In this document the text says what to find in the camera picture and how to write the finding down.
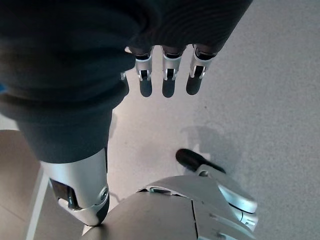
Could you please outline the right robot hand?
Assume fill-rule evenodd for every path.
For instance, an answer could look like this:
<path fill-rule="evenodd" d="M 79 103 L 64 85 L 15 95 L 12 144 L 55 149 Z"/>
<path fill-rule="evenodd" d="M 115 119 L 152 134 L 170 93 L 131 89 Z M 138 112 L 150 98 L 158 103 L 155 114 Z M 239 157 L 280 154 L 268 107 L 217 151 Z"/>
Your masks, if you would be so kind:
<path fill-rule="evenodd" d="M 113 109 L 136 69 L 152 93 L 152 51 L 162 47 L 162 93 L 174 93 L 194 46 L 186 91 L 195 95 L 249 0 L 3 0 L 0 112 L 18 128 L 60 205 L 87 226 L 109 210 L 107 144 Z"/>

